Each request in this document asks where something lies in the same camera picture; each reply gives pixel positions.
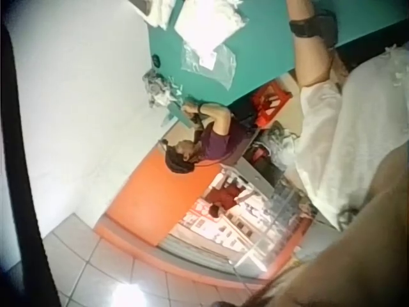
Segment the teal table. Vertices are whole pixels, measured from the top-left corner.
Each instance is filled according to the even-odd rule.
[[[321,0],[318,6],[337,14],[339,44],[385,28],[406,18],[406,0]],[[224,43],[236,55],[230,90],[201,75],[181,69],[183,42],[174,30],[182,7],[176,0],[167,31],[149,28],[151,54],[160,57],[159,71],[183,85],[183,93],[228,106],[236,99],[294,68],[294,52],[285,0],[243,0],[239,6],[248,23]],[[171,108],[175,115],[177,110]]]

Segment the woman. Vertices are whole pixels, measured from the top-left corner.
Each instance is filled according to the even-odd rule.
[[[165,162],[174,173],[186,174],[194,170],[195,164],[203,161],[220,161],[233,153],[245,137],[245,129],[232,116],[228,108],[218,104],[186,102],[181,110],[194,122],[194,139],[184,139],[166,146]],[[203,127],[200,115],[208,116],[211,122]]]

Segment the white cloth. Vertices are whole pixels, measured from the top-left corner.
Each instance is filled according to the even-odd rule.
[[[176,0],[146,0],[146,7],[130,0],[136,12],[151,26],[167,29]]]
[[[301,91],[296,167],[311,201],[335,227],[343,208],[362,206],[386,155],[408,141],[408,67],[409,52],[395,49],[356,68],[342,96],[330,81]]]

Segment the black object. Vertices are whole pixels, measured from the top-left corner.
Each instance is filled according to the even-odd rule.
[[[386,47],[409,42],[408,29],[409,19],[402,20],[337,47],[337,53],[347,71],[351,72],[363,62],[385,52]]]
[[[154,67],[156,67],[156,68],[160,67],[160,58],[159,58],[159,56],[157,54],[154,54],[152,56],[152,63],[153,63]]]
[[[297,37],[320,36],[328,48],[333,48],[338,42],[337,18],[330,11],[324,11],[304,20],[291,20],[289,28]]]
[[[61,306],[34,210],[24,153],[13,46],[3,23],[1,24],[1,126],[4,161],[15,230],[19,240],[25,290],[25,303],[17,303],[13,306]]]

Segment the plastic bag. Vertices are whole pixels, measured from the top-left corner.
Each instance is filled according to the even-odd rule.
[[[181,69],[214,79],[230,89],[236,73],[236,56],[225,45],[218,46],[208,56],[199,57],[184,43],[181,54]]]
[[[154,69],[147,71],[142,80],[148,94],[150,107],[167,107],[171,102],[178,103],[180,91],[175,91],[175,85]]]
[[[268,150],[271,162],[279,170],[286,171],[288,166],[295,163],[297,142],[298,136],[275,121],[271,129],[266,130],[255,143],[261,143]]]

